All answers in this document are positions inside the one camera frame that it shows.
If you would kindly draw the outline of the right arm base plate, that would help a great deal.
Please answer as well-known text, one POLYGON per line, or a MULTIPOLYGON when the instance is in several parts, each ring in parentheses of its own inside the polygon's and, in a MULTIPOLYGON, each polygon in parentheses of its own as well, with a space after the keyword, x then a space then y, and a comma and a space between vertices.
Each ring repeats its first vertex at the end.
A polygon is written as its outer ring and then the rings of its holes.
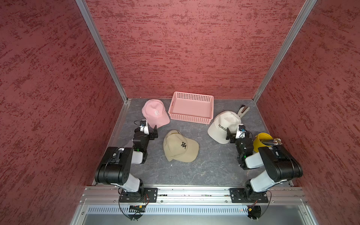
POLYGON ((246 188, 230 188, 230 198, 232 203, 268 203, 269 199, 265 192, 254 192, 246 188))

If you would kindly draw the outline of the beige baseball cap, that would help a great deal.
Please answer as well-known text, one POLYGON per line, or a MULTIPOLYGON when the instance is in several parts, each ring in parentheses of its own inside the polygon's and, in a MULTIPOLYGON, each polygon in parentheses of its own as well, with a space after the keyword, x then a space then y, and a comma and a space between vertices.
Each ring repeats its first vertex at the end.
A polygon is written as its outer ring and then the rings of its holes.
POLYGON ((164 138, 163 149, 166 159, 169 162, 177 160, 190 163, 198 156, 199 143, 186 138, 178 130, 171 130, 164 138))

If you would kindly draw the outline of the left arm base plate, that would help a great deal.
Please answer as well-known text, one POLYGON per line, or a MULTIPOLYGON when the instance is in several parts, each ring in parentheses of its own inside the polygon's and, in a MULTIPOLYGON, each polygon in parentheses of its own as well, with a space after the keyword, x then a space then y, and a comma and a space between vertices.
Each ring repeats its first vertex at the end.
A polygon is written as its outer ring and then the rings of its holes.
POLYGON ((155 203, 157 201, 158 189, 155 187, 145 187, 138 192, 119 191, 119 203, 155 203))

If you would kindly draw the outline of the pink baseball cap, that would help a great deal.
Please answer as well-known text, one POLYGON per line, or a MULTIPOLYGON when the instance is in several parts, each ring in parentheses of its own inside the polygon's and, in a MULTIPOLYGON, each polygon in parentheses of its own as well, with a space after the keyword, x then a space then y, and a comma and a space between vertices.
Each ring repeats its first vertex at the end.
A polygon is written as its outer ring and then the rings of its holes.
POLYGON ((142 114, 152 128, 160 128, 170 123, 165 105, 158 99, 148 100, 142 108, 142 114))

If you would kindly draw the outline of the cream white baseball cap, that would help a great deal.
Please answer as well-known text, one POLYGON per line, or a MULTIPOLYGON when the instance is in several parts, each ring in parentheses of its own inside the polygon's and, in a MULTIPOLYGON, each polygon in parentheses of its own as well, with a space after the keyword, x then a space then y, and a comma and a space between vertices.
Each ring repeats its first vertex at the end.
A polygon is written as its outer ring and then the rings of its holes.
POLYGON ((224 111, 216 116, 208 128, 208 135, 220 144, 227 144, 230 142, 226 139, 227 129, 231 133, 236 133, 240 124, 242 121, 238 114, 232 111, 224 111))

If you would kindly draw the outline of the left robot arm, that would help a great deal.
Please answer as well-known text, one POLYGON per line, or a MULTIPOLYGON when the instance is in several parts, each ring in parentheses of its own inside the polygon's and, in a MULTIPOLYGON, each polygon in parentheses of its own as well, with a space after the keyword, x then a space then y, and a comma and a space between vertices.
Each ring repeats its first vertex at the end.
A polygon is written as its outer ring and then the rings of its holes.
POLYGON ((135 129, 129 147, 108 147, 96 169, 95 182, 117 187, 119 203, 155 203, 158 189, 145 187, 130 169, 132 165, 145 163, 149 141, 156 138, 157 126, 152 128, 146 124, 135 129))

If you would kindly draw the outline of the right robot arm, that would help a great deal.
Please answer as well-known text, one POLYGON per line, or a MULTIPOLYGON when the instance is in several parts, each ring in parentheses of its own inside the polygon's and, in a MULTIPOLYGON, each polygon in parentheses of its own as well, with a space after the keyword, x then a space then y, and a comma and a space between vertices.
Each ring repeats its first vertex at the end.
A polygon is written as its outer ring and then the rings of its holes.
POLYGON ((303 176, 301 165, 280 138, 267 133, 253 137, 244 125, 239 125, 235 133, 227 129, 226 140, 235 144, 237 161, 243 170, 264 168, 257 177, 246 181, 244 187, 229 189, 233 203, 268 203, 267 191, 271 187, 303 176))

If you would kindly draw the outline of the pink plastic basket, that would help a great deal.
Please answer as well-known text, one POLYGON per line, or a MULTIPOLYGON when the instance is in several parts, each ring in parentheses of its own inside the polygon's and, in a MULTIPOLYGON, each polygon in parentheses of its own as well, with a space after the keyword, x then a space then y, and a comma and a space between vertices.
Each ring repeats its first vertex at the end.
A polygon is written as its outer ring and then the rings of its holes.
POLYGON ((172 120, 208 125, 213 119, 213 111, 212 95, 175 91, 168 113, 172 120))

